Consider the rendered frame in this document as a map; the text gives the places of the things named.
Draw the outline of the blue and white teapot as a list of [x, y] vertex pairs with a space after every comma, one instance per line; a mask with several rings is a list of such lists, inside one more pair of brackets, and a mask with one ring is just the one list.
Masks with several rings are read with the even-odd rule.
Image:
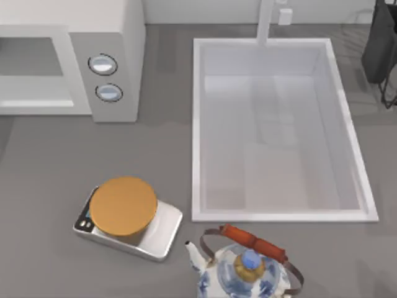
[[230, 224], [206, 229], [200, 247], [185, 242], [198, 273], [195, 298], [293, 298], [305, 278], [284, 249]]

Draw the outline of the small round microwave knob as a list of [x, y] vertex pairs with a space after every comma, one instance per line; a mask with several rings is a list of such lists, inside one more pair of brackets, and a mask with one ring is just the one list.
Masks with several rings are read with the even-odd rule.
[[123, 97], [122, 89], [116, 84], [103, 84], [95, 88], [96, 96], [104, 102], [117, 102]]

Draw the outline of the round orange scale plate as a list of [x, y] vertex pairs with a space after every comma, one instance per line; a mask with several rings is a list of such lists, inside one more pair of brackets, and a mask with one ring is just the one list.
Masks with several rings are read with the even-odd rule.
[[141, 233], [158, 209], [153, 187], [134, 176], [112, 178], [101, 184], [91, 197], [89, 213], [94, 225], [115, 237]]

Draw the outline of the pale microwave oven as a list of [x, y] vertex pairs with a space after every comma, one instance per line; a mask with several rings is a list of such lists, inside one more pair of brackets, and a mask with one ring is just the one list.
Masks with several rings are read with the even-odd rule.
[[[136, 121], [145, 38], [142, 0], [0, 0], [0, 115]], [[101, 53], [117, 61], [114, 74], [89, 69]], [[121, 100], [96, 96], [108, 83]]]

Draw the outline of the tall white tap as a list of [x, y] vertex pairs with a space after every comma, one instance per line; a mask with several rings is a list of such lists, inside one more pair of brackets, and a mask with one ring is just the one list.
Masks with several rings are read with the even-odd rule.
[[256, 36], [257, 45], [260, 47], [267, 44], [274, 4], [284, 6], [284, 8], [279, 9], [278, 25], [283, 26], [292, 23], [293, 9], [287, 7], [288, 0], [261, 0]]

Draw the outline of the white sink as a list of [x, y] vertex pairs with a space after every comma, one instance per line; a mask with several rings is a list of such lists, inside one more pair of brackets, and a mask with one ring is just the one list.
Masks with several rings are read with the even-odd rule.
[[192, 220], [377, 222], [328, 38], [197, 38]]

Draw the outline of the silver kitchen scale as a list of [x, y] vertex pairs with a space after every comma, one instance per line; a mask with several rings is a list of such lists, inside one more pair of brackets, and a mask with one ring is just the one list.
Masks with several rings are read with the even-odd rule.
[[159, 200], [154, 219], [142, 232], [128, 237], [112, 236], [98, 229], [89, 213], [89, 203], [98, 188], [96, 186], [87, 197], [84, 207], [73, 225], [74, 232], [80, 237], [116, 250], [151, 261], [164, 261], [177, 235], [183, 213], [173, 205]]

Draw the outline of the large round microwave knob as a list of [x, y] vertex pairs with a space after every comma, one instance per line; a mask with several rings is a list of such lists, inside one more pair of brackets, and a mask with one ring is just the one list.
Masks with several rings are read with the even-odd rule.
[[88, 59], [89, 69], [100, 76], [110, 76], [118, 69], [117, 61], [110, 55], [101, 53]]

